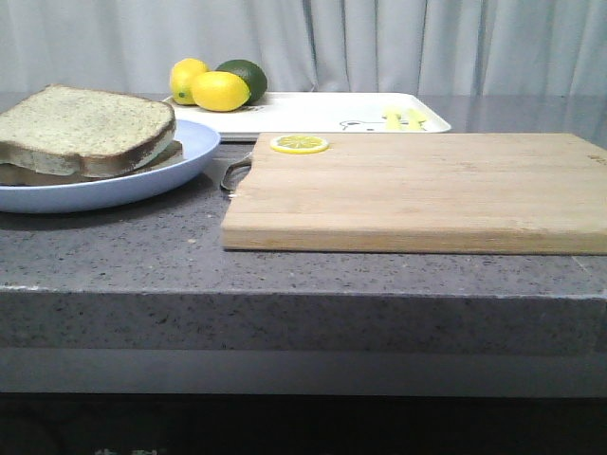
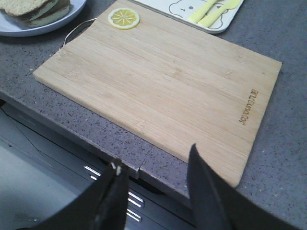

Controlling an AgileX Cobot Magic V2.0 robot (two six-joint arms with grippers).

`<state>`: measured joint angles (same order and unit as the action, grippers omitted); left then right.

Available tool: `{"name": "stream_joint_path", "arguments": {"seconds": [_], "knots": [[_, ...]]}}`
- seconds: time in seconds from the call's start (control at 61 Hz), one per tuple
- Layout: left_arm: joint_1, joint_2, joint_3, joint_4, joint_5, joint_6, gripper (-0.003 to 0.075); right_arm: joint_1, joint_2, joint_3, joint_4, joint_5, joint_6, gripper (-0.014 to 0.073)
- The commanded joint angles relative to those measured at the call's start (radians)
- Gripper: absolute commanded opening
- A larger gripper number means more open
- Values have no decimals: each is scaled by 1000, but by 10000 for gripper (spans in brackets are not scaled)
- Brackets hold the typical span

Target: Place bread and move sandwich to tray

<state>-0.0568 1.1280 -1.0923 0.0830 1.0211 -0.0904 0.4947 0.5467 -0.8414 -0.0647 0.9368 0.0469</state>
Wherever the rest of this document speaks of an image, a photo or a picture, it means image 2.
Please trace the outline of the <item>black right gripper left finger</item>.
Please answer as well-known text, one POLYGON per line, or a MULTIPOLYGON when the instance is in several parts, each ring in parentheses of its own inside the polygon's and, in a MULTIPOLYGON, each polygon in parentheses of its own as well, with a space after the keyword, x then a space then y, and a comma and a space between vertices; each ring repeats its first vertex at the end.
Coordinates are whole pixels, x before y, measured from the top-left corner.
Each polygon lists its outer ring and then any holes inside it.
POLYGON ((123 230, 128 208, 129 174, 113 160, 82 194, 28 230, 123 230))

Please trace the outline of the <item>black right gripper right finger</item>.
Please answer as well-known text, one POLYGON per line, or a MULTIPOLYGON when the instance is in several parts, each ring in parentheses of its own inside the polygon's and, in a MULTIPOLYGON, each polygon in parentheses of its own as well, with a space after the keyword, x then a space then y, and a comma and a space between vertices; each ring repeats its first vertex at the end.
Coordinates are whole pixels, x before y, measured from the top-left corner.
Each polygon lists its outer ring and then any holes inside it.
POLYGON ((205 162, 195 144, 189 152, 187 182, 198 230, 296 229, 231 187, 205 162))

